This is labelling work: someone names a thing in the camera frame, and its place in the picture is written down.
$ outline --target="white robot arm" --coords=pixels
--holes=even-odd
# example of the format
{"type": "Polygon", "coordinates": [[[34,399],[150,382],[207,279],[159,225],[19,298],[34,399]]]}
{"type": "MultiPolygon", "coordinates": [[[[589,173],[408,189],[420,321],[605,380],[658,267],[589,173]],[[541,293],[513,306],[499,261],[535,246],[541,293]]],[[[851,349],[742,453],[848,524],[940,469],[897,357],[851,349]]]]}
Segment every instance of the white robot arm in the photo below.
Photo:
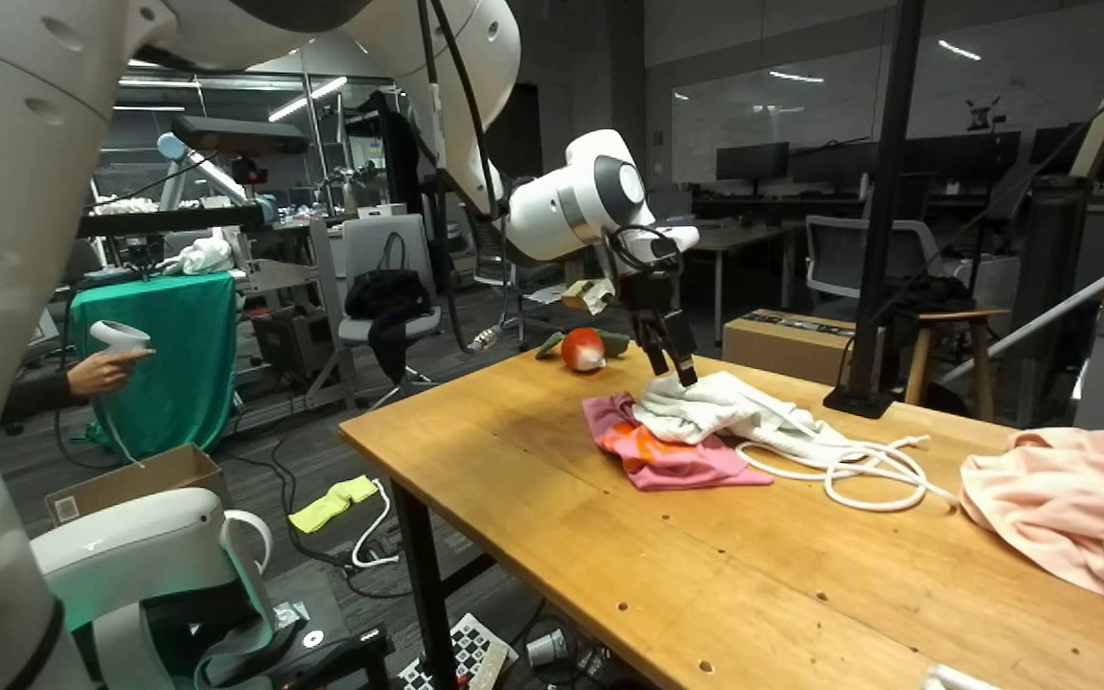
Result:
{"type": "MultiPolygon", "coordinates": [[[[81,225],[127,63],[155,51],[195,68],[246,68],[322,31],[345,31],[385,63],[444,173],[525,257],[552,261],[603,243],[656,373],[670,354],[675,373],[692,376],[667,275],[692,230],[656,225],[618,133],[578,140],[563,170],[516,189],[511,214],[499,211],[503,189],[474,133],[516,76],[516,26],[503,0],[444,0],[444,12],[412,0],[0,0],[0,405],[81,225]],[[471,99],[444,35],[456,35],[458,67],[471,67],[471,99]]],[[[2,485],[0,686],[89,686],[2,485]]]]}

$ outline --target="monitor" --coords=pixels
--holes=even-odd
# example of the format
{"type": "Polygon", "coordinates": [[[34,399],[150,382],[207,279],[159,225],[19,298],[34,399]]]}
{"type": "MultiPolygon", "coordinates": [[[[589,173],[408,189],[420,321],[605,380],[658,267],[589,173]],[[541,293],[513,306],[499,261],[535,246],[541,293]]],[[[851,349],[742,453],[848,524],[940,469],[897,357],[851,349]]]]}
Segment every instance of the monitor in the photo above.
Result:
{"type": "Polygon", "coordinates": [[[793,150],[788,178],[793,184],[822,184],[830,197],[859,197],[863,178],[874,173],[876,146],[874,143],[834,143],[793,150]]]}
{"type": "Polygon", "coordinates": [[[715,150],[715,179],[765,184],[780,179],[788,163],[784,143],[715,150]]]}
{"type": "Polygon", "coordinates": [[[994,189],[1010,170],[1018,133],[909,140],[899,170],[927,173],[940,184],[994,189]]]}

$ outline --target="wooden table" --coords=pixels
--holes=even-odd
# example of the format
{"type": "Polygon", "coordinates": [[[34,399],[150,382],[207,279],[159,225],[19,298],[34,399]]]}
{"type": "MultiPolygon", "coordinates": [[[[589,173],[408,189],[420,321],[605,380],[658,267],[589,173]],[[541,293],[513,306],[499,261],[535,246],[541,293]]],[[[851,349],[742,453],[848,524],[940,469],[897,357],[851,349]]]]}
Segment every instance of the wooden table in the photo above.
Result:
{"type": "MultiPolygon", "coordinates": [[[[732,373],[851,436],[927,436],[917,460],[949,492],[968,453],[999,453],[1010,436],[921,405],[844,418],[820,409],[815,382],[732,373]]],[[[420,508],[444,515],[658,686],[921,690],[949,663],[997,686],[1104,690],[1104,597],[1037,573],[941,501],[854,515],[808,485],[635,492],[589,446],[578,399],[644,386],[640,357],[567,376],[522,354],[342,433],[393,478],[406,536],[425,532],[420,508]]],[[[406,547],[425,547],[408,551],[408,577],[435,667],[435,561],[428,540],[406,547]]]]}

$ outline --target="box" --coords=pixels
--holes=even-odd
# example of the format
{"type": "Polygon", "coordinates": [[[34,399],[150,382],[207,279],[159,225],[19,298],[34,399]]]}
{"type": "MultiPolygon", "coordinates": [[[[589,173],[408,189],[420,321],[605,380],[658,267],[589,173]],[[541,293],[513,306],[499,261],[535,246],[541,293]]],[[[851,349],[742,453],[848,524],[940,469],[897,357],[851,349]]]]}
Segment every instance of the box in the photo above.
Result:
{"type": "Polygon", "coordinates": [[[751,312],[723,327],[721,357],[830,386],[840,380],[844,357],[851,357],[851,338],[854,321],[751,312]]]}
{"type": "Polygon", "coordinates": [[[47,494],[47,509],[58,524],[83,515],[172,492],[172,488],[207,488],[223,500],[223,469],[195,446],[177,446],[168,453],[122,463],[113,472],[93,476],[83,485],[47,494]]]}

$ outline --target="white cable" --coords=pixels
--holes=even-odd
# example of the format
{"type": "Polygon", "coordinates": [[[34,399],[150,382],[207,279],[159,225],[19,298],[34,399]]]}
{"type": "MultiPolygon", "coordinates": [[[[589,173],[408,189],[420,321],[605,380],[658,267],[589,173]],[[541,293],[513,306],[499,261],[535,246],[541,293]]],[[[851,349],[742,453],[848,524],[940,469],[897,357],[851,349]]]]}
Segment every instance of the white cable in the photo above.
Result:
{"type": "Polygon", "coordinates": [[[365,540],[392,519],[392,494],[380,478],[370,478],[375,494],[383,500],[383,509],[368,522],[368,531],[355,536],[353,545],[353,568],[370,573],[370,568],[385,568],[399,563],[399,555],[375,555],[375,561],[360,561],[365,540]]]}
{"type": "Polygon", "coordinates": [[[863,515],[899,515],[899,509],[913,509],[921,508],[927,494],[940,494],[948,501],[954,501],[941,488],[934,488],[927,478],[927,472],[899,453],[899,446],[917,446],[913,436],[903,441],[894,441],[894,446],[854,446],[863,458],[859,460],[806,460],[806,458],[780,458],[780,460],[793,460],[802,469],[811,469],[811,472],[784,472],[784,469],[774,469],[774,463],[764,463],[760,458],[751,458],[760,441],[742,441],[734,453],[760,469],[760,472],[769,472],[774,478],[797,478],[797,485],[820,485],[822,494],[848,509],[863,509],[863,515]],[[851,500],[840,492],[840,485],[848,478],[894,478],[894,485],[909,485],[913,492],[903,500],[888,500],[888,501],[863,501],[863,500],[851,500]]]}
{"type": "Polygon", "coordinates": [[[899,448],[903,446],[921,446],[921,436],[899,436],[899,441],[888,441],[888,446],[863,446],[863,441],[822,441],[820,430],[811,430],[802,413],[793,413],[797,405],[764,405],[765,413],[779,418],[779,427],[788,427],[797,430],[806,441],[811,441],[815,448],[830,448],[828,458],[830,460],[820,460],[822,453],[811,458],[802,458],[802,453],[780,453],[779,446],[769,441],[742,441],[734,453],[760,469],[760,472],[769,472],[774,478],[797,478],[797,485],[820,485],[822,494],[848,509],[863,509],[863,515],[899,515],[899,509],[913,509],[930,494],[940,494],[941,501],[954,508],[949,492],[934,488],[927,478],[927,472],[903,458],[899,448]],[[780,460],[793,460],[802,469],[811,469],[811,472],[780,472],[780,469],[769,469],[764,460],[756,460],[747,448],[769,448],[779,453],[780,460]],[[888,500],[888,501],[863,501],[863,500],[851,500],[840,492],[844,478],[894,478],[894,485],[909,485],[913,492],[903,500],[888,500]]]}
{"type": "Polygon", "coordinates": [[[118,422],[113,422],[113,413],[112,413],[102,403],[97,403],[97,405],[98,405],[98,422],[102,422],[102,430],[108,430],[108,441],[113,441],[118,453],[122,453],[131,463],[138,463],[138,458],[131,453],[122,430],[118,430],[118,422]]]}
{"type": "Polygon", "coordinates": [[[269,573],[269,563],[273,563],[273,551],[277,551],[277,545],[273,545],[273,531],[255,519],[255,515],[249,515],[249,509],[223,509],[223,519],[224,519],[224,524],[249,524],[251,532],[255,532],[255,540],[261,540],[261,561],[251,561],[251,568],[255,568],[255,577],[264,577],[269,573]]]}

